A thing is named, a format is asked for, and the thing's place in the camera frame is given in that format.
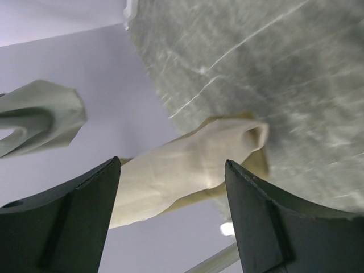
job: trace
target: white wall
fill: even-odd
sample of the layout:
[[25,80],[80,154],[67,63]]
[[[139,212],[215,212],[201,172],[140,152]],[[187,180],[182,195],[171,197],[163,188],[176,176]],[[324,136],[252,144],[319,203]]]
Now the white wall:
[[1,0],[0,47],[112,26],[126,0]]
[[[0,204],[177,137],[121,25],[1,47],[0,60],[0,93],[50,80],[76,88],[89,116],[68,148],[1,160]],[[221,223],[213,203],[203,202],[113,229],[100,273],[184,272],[232,243]]]

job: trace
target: light fixture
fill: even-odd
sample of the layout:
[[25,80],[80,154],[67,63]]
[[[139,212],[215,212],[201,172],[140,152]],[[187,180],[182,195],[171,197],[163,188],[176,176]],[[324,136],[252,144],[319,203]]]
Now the light fixture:
[[224,236],[235,236],[234,226],[232,222],[223,223],[220,226],[221,234]]

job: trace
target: gray marble surface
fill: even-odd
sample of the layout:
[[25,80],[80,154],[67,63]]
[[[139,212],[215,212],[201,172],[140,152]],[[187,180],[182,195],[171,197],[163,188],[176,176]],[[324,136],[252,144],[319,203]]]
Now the gray marble surface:
[[139,0],[129,31],[181,133],[251,110],[270,182],[363,211],[363,19],[361,0]]

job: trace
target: marble veining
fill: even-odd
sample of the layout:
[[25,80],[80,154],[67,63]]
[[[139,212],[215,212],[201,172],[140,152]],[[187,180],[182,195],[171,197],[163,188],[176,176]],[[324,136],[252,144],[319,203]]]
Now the marble veining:
[[129,32],[181,133],[250,110],[270,182],[364,211],[363,1],[139,0]]

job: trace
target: white rod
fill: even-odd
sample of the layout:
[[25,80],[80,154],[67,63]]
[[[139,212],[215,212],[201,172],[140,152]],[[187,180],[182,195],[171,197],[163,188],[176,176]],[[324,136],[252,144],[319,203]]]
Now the white rod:
[[220,273],[240,260],[237,243],[228,246],[186,273]]

